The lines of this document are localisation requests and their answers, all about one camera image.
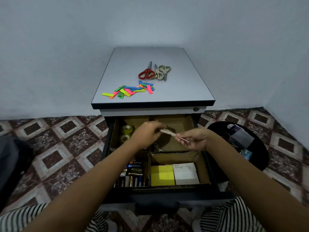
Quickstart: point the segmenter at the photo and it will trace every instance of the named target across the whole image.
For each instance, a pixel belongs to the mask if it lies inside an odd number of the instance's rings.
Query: cabinet top
[[[172,69],[167,80],[149,79],[153,83],[153,94],[148,91],[120,99],[110,99],[102,93],[113,93],[122,85],[138,86],[138,74],[152,61],[152,70],[166,65]],[[121,47],[115,48],[95,92],[93,109],[160,108],[186,106],[212,106],[214,97],[195,69],[183,48],[170,47]]]

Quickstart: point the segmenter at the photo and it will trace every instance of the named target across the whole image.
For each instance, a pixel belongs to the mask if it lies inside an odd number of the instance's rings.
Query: black bag
[[[33,149],[18,138],[0,136],[0,212],[33,160]]]

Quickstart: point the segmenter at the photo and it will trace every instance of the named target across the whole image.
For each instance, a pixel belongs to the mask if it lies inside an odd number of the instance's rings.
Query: beige scissors
[[[160,65],[159,66],[159,71],[160,72],[163,72],[164,74],[164,80],[167,79],[167,76],[168,76],[168,72],[171,70],[171,67],[170,66],[165,66],[165,65]]]
[[[163,72],[159,71],[158,66],[156,64],[154,65],[154,71],[155,71],[155,76],[153,78],[150,78],[150,79],[158,79],[158,80],[164,79]]]

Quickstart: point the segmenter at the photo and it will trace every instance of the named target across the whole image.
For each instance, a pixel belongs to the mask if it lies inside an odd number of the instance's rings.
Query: white wall
[[[265,108],[301,144],[309,149],[309,44],[294,75],[286,78]]]
[[[98,114],[116,46],[184,47],[216,99],[264,105],[305,54],[308,0],[0,0],[0,119]]]

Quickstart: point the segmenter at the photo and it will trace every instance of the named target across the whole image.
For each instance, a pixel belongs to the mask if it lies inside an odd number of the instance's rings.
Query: open drawer
[[[120,128],[124,125],[132,125],[134,130],[144,121],[158,120],[165,123],[171,130],[174,129],[175,132],[183,132],[197,127],[194,117],[186,114],[106,117],[105,119],[109,120],[109,130],[102,159],[121,145],[119,141]],[[142,157],[141,153],[138,153],[134,160],[143,162],[143,176],[148,177],[145,186],[112,188],[101,206],[102,210],[135,210],[140,215],[176,213],[180,207],[216,206],[234,197],[231,192],[219,191],[206,152],[190,152],[174,141],[171,136],[166,136],[165,140],[158,140],[160,152],[157,152],[152,145],[141,151],[143,155],[147,156]],[[164,187],[151,185],[151,166],[186,162],[195,162],[200,184]]]

